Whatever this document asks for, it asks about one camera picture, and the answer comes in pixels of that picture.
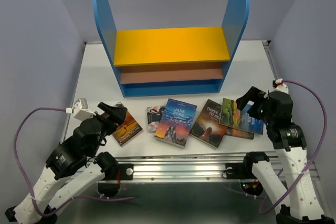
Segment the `Jane Eyre book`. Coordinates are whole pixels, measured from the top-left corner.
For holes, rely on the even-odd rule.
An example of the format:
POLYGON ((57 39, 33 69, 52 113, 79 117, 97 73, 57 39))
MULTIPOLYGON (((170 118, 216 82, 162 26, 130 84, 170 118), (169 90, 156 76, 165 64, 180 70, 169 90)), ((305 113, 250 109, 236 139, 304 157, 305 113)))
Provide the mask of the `Jane Eyre book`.
POLYGON ((159 141, 184 148, 196 109, 196 105, 168 99, 154 137, 159 141))

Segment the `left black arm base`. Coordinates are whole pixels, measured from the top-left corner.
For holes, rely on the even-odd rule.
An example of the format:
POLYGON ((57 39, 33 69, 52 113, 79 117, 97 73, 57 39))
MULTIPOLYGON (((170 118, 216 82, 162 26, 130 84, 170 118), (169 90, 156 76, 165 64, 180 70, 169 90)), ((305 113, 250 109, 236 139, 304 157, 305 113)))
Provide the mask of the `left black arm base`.
POLYGON ((133 179, 134 165, 131 163, 119 164, 115 171, 112 171, 105 178, 98 182, 97 192, 101 198, 112 198, 118 194, 122 182, 133 179))

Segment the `Three Days to See book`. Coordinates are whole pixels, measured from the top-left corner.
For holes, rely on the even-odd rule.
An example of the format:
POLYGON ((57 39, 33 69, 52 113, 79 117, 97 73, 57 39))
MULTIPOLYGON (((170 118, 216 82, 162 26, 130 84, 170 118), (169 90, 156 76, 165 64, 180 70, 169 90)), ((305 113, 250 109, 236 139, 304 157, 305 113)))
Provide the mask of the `Three Days to See book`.
POLYGON ((217 149, 227 131, 227 127, 219 123, 221 109, 219 103, 208 99, 191 128, 190 136, 217 149))

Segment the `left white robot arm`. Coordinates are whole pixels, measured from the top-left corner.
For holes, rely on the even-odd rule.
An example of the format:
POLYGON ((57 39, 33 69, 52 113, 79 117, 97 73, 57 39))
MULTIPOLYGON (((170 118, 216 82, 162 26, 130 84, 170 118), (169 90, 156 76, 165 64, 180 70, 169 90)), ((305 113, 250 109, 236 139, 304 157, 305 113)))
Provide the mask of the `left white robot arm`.
POLYGON ((122 125, 128 110, 122 105, 110 106, 103 102, 98 108, 103 114, 90 111, 86 100, 78 99, 73 107, 58 109, 81 123, 52 151, 34 185, 20 163, 17 147, 13 147, 29 193, 19 205, 5 211, 9 222, 55 223, 66 204, 82 198, 82 192, 92 184, 113 177, 120 181, 117 160, 109 152, 99 152, 98 149, 105 146, 106 137, 122 125))

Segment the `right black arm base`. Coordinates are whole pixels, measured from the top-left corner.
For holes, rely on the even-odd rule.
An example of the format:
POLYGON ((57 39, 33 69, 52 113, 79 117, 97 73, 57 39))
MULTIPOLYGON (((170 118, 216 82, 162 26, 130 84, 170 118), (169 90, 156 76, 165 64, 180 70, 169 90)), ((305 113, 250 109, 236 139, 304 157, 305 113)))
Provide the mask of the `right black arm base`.
POLYGON ((241 163, 225 163, 222 177, 228 181, 237 181, 240 184, 241 193, 247 197, 262 199, 264 191, 261 183, 252 174, 251 170, 241 163))

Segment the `Little Women book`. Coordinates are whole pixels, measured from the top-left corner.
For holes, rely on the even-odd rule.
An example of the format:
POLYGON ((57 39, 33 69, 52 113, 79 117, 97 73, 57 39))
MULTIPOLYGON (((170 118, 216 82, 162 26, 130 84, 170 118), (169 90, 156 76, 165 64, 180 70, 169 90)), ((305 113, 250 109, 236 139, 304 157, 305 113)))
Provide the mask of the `Little Women book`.
POLYGON ((165 106, 152 106, 147 107, 146 114, 147 114, 147 123, 148 123, 148 132, 155 133, 158 128, 158 124, 161 120, 163 115, 165 106))

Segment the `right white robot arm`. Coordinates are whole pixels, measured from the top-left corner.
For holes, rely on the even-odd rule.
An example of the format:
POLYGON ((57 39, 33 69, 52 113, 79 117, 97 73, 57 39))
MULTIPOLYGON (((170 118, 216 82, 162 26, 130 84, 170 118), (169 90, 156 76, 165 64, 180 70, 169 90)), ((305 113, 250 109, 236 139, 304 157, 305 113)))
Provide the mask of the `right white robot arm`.
POLYGON ((292 121, 293 101, 285 83, 274 84, 264 92, 251 87, 238 98, 237 108, 242 110, 253 102, 248 114, 266 125, 281 162, 286 183, 275 174, 267 155, 263 152, 247 153, 241 170, 248 177, 255 176, 266 191, 276 212, 277 223, 334 223, 325 215, 317 199, 309 173, 307 144, 303 130, 292 121))

